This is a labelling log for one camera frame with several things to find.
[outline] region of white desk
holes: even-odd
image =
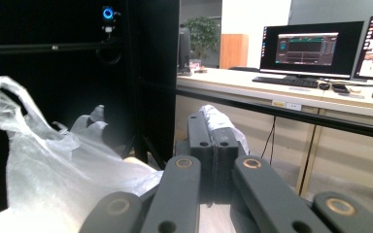
[[[290,102],[302,105],[303,112],[373,125],[373,87],[362,87],[360,93],[341,96],[331,89],[254,83],[255,75],[208,69],[208,73],[178,77],[177,87],[265,105],[271,105],[273,100]],[[184,96],[177,96],[176,140],[187,136],[187,116],[206,104],[214,105],[229,116],[246,135],[252,154],[262,154],[271,131],[272,116]],[[270,159],[270,147],[264,156],[267,160]],[[373,138],[278,118],[273,151],[272,166],[301,196],[311,200],[318,192],[339,191],[361,201],[373,212]]]

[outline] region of cable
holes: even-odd
[[[102,43],[116,43],[119,39],[118,38],[108,38],[106,41],[102,41]],[[120,61],[121,58],[121,52],[118,53],[116,57],[114,57],[111,60],[106,60],[102,54],[101,54],[102,49],[98,49],[95,51],[96,57],[98,57],[99,61],[104,64],[104,65],[115,65]]]
[[[271,163],[272,163],[272,154],[274,153],[275,122],[276,122],[276,120],[277,120],[277,117],[274,116],[274,121],[273,121],[273,123],[272,123],[271,132],[269,133],[268,139],[266,140],[265,147],[264,147],[264,151],[262,152],[262,156],[261,156],[261,158],[263,158],[263,155],[265,154],[265,151],[266,151],[266,147],[268,146],[269,139],[271,138],[271,135],[272,135],[271,157],[270,157],[270,159],[269,159],[269,165],[271,165]]]

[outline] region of blue light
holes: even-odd
[[[112,19],[114,17],[114,12],[111,8],[106,8],[103,12],[105,19]]]

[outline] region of monitor stand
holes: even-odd
[[[351,78],[350,81],[367,83],[368,80],[366,80],[366,79]]]

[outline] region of plastic bag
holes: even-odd
[[[51,128],[25,88],[0,77],[0,129],[8,133],[7,190],[11,231],[78,232],[97,202],[116,191],[142,195],[162,172],[122,160],[102,142],[103,106],[80,116],[69,132]],[[87,126],[88,119],[93,123]]]
[[[245,153],[250,154],[247,138],[235,127],[227,115],[221,113],[212,105],[204,105],[199,111],[204,114],[209,130],[213,131],[219,128],[231,128],[235,139],[241,143]]]

